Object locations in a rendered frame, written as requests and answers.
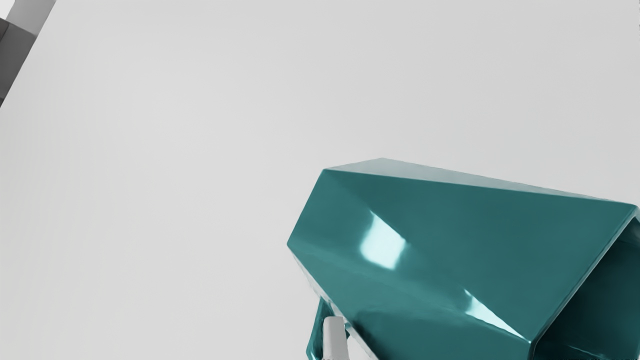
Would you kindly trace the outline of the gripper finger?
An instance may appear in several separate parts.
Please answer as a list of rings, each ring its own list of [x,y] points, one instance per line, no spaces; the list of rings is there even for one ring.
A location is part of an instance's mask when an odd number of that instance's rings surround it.
[[[325,317],[322,324],[322,360],[350,360],[345,320]]]

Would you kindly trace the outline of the teal faceted mug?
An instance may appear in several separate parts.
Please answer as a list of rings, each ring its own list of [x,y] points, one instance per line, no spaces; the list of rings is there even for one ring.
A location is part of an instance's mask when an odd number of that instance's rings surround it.
[[[324,169],[287,241],[370,360],[640,360],[640,207],[387,158]]]

